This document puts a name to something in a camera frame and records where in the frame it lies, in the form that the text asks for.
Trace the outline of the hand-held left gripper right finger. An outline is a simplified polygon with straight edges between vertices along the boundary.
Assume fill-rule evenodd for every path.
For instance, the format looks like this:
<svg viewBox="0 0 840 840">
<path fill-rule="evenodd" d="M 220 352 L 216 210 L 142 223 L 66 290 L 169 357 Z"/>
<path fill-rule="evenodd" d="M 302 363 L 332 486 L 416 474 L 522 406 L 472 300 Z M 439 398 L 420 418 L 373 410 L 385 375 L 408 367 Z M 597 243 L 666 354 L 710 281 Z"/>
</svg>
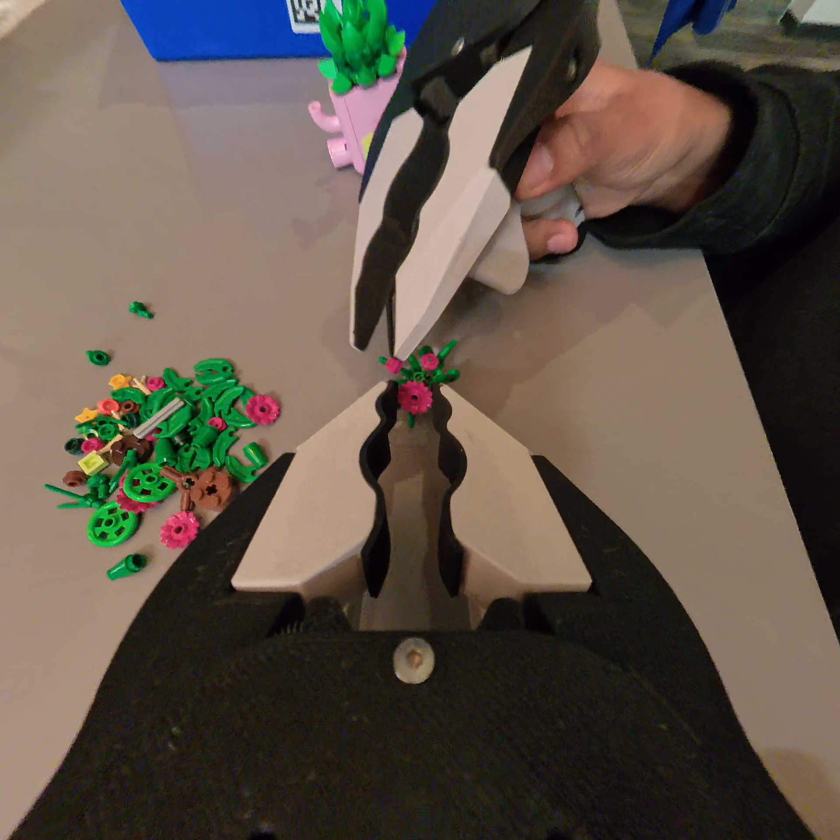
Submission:
<svg viewBox="0 0 840 840">
<path fill-rule="evenodd" d="M 592 577 L 530 451 L 451 386 L 436 387 L 437 467 L 446 477 L 437 538 L 447 592 L 477 627 L 499 599 L 588 592 Z"/>
</svg>

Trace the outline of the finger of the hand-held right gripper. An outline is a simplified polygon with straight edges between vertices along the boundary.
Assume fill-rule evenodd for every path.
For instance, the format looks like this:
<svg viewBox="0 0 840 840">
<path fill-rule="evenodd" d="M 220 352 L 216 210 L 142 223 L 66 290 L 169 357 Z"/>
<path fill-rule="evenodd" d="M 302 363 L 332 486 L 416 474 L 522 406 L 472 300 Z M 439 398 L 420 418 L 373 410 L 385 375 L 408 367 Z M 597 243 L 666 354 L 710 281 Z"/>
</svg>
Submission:
<svg viewBox="0 0 840 840">
<path fill-rule="evenodd" d="M 453 253 L 440 222 L 422 219 L 444 177 L 454 109 L 414 109 L 390 124 L 360 201 L 350 276 L 350 341 L 365 350 L 381 316 L 392 353 L 413 350 Z"/>
<path fill-rule="evenodd" d="M 395 275 L 395 357 L 424 339 L 508 213 L 511 195 L 490 154 L 531 52 L 528 46 L 498 61 L 455 109 L 443 174 Z"/>
</svg>

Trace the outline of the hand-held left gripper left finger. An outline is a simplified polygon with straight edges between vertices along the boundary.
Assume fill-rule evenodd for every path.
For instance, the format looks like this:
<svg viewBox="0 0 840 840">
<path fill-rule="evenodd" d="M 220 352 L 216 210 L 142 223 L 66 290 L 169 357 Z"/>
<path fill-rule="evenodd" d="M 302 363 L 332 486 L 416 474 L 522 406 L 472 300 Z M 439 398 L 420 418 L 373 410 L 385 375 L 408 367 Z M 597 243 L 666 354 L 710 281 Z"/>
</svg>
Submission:
<svg viewBox="0 0 840 840">
<path fill-rule="evenodd" d="M 330 597 L 353 629 L 389 571 L 381 477 L 392 461 L 394 381 L 382 381 L 300 444 L 231 580 L 236 592 Z"/>
</svg>

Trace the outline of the pile of toy brick pieces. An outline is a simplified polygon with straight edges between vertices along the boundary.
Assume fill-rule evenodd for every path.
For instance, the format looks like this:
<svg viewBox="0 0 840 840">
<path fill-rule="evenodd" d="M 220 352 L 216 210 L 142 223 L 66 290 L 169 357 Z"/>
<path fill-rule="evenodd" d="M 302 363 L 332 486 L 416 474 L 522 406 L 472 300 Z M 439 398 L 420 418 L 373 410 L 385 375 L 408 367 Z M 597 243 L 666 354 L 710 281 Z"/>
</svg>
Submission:
<svg viewBox="0 0 840 840">
<path fill-rule="evenodd" d="M 172 367 L 156 376 L 114 374 L 105 397 L 73 420 L 64 449 L 75 468 L 44 489 L 61 498 L 57 509 L 89 515 L 87 539 L 99 548 L 125 544 L 173 499 L 172 514 L 191 511 L 202 527 L 202 514 L 222 512 L 268 466 L 263 446 L 243 440 L 269 426 L 247 418 L 253 394 L 273 396 L 281 408 L 225 358 L 200 360 L 186 376 Z"/>
</svg>

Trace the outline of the green spiky toy plant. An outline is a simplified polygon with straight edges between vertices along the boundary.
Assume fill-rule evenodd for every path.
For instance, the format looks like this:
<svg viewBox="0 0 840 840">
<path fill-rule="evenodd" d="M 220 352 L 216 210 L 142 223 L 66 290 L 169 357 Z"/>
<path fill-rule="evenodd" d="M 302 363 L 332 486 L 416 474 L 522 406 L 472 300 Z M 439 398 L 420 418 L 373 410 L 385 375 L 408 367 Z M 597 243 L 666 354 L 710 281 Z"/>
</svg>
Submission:
<svg viewBox="0 0 840 840">
<path fill-rule="evenodd" d="M 389 355 L 379 357 L 378 362 L 384 367 L 386 373 L 395 379 L 398 384 L 397 390 L 400 384 L 415 381 L 424 382 L 433 391 L 436 385 L 452 384 L 460 377 L 460 372 L 457 369 L 447 369 L 445 366 L 448 356 L 456 345 L 457 341 L 451 340 L 440 350 L 435 351 L 427 344 L 410 353 L 405 359 Z M 405 414 L 406 427 L 413 429 L 417 419 L 423 414 L 411 415 L 406 413 L 400 409 L 398 402 L 397 407 Z"/>
</svg>

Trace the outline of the person's right hand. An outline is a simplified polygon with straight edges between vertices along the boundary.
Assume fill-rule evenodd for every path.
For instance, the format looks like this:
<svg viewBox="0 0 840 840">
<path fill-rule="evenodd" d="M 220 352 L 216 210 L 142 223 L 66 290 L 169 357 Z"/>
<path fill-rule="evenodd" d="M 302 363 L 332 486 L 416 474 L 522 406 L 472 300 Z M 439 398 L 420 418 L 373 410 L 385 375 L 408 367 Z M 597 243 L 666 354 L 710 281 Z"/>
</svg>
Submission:
<svg viewBox="0 0 840 840">
<path fill-rule="evenodd" d="M 569 186 L 589 221 L 633 207 L 682 218 L 734 175 L 756 118 L 753 102 L 734 87 L 715 93 L 598 62 L 543 123 L 516 198 L 525 203 Z"/>
</svg>

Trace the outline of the pink toy brick flowerpot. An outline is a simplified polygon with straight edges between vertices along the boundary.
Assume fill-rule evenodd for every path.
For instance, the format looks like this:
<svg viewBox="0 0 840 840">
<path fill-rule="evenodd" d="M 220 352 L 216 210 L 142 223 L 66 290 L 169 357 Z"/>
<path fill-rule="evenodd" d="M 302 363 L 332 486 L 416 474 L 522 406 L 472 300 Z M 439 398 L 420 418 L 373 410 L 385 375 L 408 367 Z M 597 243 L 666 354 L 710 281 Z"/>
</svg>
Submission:
<svg viewBox="0 0 840 840">
<path fill-rule="evenodd" d="M 333 115 L 320 102 L 309 112 L 330 135 L 333 166 L 364 173 L 373 134 L 403 71 L 406 34 L 391 24 L 385 1 L 346 1 L 339 10 L 326 2 L 319 16 L 329 57 L 318 69 L 329 86 Z"/>
</svg>

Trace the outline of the blue plastic bin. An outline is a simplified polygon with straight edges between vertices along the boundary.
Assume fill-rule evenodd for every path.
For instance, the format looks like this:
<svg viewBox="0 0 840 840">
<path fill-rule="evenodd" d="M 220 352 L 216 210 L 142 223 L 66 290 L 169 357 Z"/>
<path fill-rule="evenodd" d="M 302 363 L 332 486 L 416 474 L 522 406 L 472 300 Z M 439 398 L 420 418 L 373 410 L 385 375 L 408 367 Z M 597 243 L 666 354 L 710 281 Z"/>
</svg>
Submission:
<svg viewBox="0 0 840 840">
<path fill-rule="evenodd" d="M 319 1 L 122 1 L 159 61 L 325 58 Z"/>
</svg>

